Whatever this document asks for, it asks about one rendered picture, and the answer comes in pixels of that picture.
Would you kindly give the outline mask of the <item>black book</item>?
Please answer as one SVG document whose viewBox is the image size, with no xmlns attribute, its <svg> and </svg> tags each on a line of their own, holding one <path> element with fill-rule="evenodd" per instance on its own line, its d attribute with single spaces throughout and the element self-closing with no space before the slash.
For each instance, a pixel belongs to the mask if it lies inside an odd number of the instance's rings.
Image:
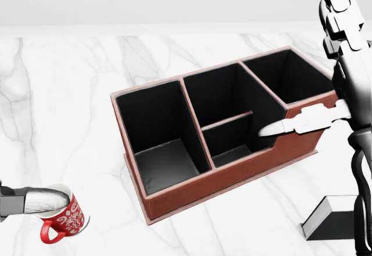
<svg viewBox="0 0 372 256">
<path fill-rule="evenodd" d="M 355 195 L 327 195 L 302 224 L 307 241 L 354 238 Z"/>
</svg>

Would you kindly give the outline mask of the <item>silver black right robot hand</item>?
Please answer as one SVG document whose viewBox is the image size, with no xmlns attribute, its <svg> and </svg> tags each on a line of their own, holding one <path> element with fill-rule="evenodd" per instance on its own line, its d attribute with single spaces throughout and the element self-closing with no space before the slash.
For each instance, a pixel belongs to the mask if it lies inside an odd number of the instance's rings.
<svg viewBox="0 0 372 256">
<path fill-rule="evenodd" d="M 359 6 L 356 0 L 321 0 L 319 17 L 327 58 L 336 61 L 332 83 L 339 99 L 332 108 L 306 106 L 293 118 L 260 129 L 260 137 L 327 129 L 338 119 L 348 120 L 353 130 L 372 123 L 372 47 L 361 33 L 364 18 Z"/>
</svg>

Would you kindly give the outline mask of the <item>red-brown desk caddy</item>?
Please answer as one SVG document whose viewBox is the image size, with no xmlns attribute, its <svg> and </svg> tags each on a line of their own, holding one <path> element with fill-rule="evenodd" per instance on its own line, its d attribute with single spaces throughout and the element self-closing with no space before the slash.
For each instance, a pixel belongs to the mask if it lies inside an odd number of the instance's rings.
<svg viewBox="0 0 372 256">
<path fill-rule="evenodd" d="M 110 97 L 149 225 L 314 154 L 320 130 L 258 131 L 337 100 L 331 76 L 291 47 Z"/>
</svg>

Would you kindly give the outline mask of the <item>red patterned mug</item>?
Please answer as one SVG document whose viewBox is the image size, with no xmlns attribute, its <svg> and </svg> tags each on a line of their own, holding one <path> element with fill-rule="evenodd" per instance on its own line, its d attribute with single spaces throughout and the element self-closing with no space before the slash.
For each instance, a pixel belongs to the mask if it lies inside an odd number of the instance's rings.
<svg viewBox="0 0 372 256">
<path fill-rule="evenodd" d="M 40 232 L 41 241 L 53 244 L 64 237 L 76 235 L 87 226 L 88 221 L 85 221 L 83 211 L 68 186 L 52 184 L 48 188 L 64 192 L 70 198 L 70 204 L 64 208 L 36 214 L 44 222 Z"/>
</svg>

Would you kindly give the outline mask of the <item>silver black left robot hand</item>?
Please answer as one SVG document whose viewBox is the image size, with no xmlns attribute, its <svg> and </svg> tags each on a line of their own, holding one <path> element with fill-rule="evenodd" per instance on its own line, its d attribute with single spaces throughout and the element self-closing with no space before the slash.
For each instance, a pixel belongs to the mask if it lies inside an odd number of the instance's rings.
<svg viewBox="0 0 372 256">
<path fill-rule="evenodd" d="M 12 189 L 0 181 L 0 222 L 9 215 L 54 211 L 70 204 L 70 196 L 49 188 L 24 187 Z"/>
</svg>

